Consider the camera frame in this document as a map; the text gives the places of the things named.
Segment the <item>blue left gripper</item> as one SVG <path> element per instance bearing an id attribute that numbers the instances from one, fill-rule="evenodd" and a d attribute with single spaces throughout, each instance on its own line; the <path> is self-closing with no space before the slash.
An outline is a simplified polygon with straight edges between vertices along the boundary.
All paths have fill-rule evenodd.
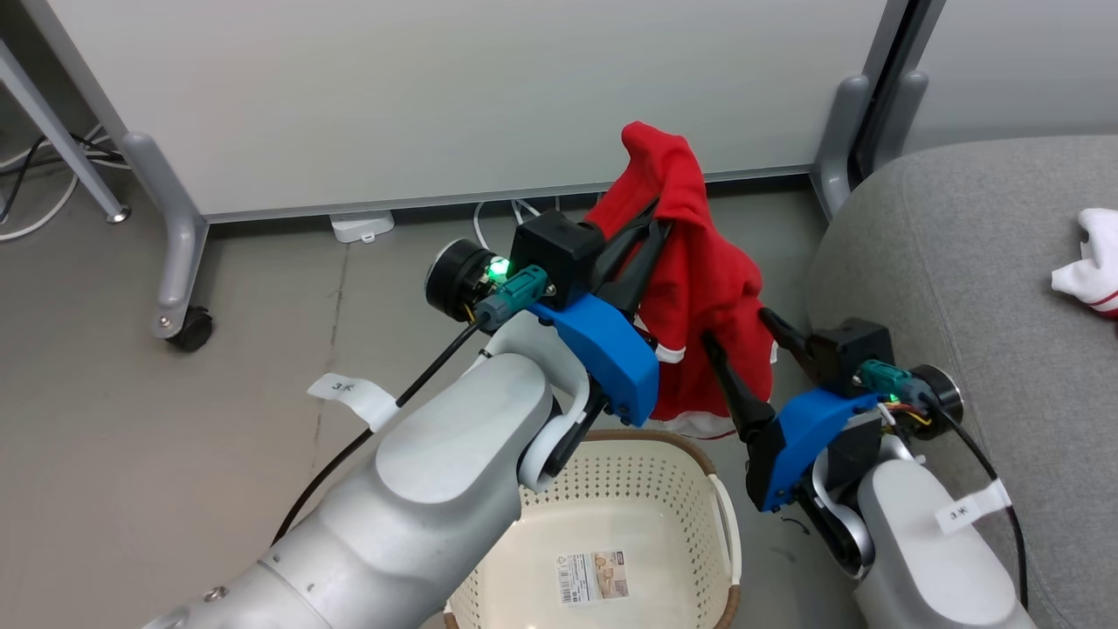
<path id="1" fill-rule="evenodd" d="M 625 317 L 638 314 L 660 254 L 673 231 L 671 220 L 653 220 L 650 202 L 606 239 L 596 261 L 612 270 L 612 304 L 584 294 L 566 309 L 542 302 L 528 307 L 548 320 L 584 370 L 599 383 L 612 410 L 628 425 L 643 427 L 659 402 L 659 358 Z"/>

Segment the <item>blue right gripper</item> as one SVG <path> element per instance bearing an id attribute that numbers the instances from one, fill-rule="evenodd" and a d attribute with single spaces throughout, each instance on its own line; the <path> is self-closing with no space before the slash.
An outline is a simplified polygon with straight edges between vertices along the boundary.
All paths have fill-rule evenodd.
<path id="1" fill-rule="evenodd" d="M 775 309 L 762 307 L 758 315 L 777 346 L 790 353 L 802 370 L 816 368 L 807 335 Z M 873 410 L 880 401 L 875 393 L 847 398 L 814 389 L 792 398 L 776 414 L 771 403 L 756 397 L 738 375 L 714 331 L 703 331 L 701 340 L 735 432 L 747 444 L 747 493 L 758 511 L 790 504 L 795 486 L 819 454 L 846 429 L 851 418 Z"/>

